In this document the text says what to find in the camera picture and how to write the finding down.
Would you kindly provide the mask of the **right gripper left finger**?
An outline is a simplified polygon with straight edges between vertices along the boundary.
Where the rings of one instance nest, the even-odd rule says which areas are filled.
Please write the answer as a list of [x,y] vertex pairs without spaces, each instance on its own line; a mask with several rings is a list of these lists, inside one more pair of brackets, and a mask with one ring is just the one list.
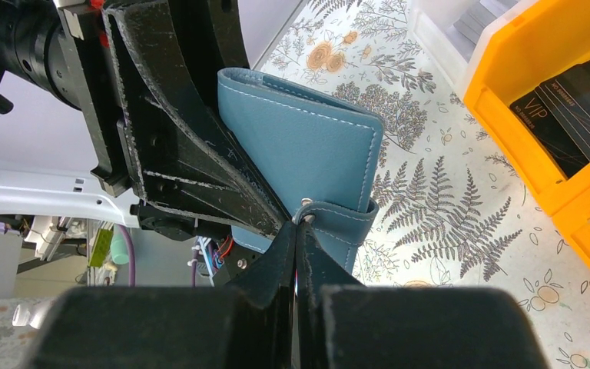
[[289,368],[296,225],[220,287],[84,287],[51,306],[24,368]]

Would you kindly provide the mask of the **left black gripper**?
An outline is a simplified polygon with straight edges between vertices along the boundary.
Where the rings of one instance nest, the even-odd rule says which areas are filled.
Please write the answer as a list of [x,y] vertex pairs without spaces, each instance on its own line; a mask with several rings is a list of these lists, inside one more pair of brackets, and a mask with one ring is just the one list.
[[0,214],[272,238],[217,94],[247,66],[236,1],[0,1]]

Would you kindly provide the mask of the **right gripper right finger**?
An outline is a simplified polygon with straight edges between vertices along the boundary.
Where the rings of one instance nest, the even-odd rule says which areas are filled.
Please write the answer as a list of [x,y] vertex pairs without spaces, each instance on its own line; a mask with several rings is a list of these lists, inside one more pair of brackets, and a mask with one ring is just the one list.
[[303,222],[295,233],[302,368],[545,368],[529,320],[495,288],[367,287]]

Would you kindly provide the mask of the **blue card holder wallet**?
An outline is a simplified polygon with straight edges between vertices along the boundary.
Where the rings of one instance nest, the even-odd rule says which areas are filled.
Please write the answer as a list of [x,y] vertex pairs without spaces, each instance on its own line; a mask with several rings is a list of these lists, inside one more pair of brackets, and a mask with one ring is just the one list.
[[313,217],[325,252],[351,271],[379,210],[371,198],[383,120],[245,68],[217,75],[221,119],[294,221]]

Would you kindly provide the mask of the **white card storage bin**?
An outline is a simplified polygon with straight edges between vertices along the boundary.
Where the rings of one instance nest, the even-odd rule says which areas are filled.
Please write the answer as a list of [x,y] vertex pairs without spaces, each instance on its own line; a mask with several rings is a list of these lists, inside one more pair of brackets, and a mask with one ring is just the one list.
[[409,32],[463,98],[491,37],[534,5],[533,0],[418,0]]

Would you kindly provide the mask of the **yellow card storage bin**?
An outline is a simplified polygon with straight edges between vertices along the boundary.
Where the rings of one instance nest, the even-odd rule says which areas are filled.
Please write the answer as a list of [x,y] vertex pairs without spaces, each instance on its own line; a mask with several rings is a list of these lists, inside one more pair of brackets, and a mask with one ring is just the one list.
[[490,23],[463,100],[590,269],[590,1],[519,1]]

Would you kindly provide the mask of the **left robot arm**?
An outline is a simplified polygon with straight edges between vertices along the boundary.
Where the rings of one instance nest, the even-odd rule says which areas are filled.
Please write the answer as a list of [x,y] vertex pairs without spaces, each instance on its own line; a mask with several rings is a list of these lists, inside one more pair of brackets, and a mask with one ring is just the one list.
[[236,1],[0,1],[0,84],[11,72],[79,110],[97,159],[86,174],[0,160],[0,214],[274,237],[288,214],[222,119],[226,67],[249,68]]

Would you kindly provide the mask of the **black VIP cards stack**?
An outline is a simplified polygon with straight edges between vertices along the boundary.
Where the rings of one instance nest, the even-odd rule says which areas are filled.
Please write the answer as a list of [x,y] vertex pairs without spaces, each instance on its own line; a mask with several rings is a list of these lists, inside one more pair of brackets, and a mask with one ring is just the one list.
[[590,60],[541,82],[509,109],[567,178],[590,162]]

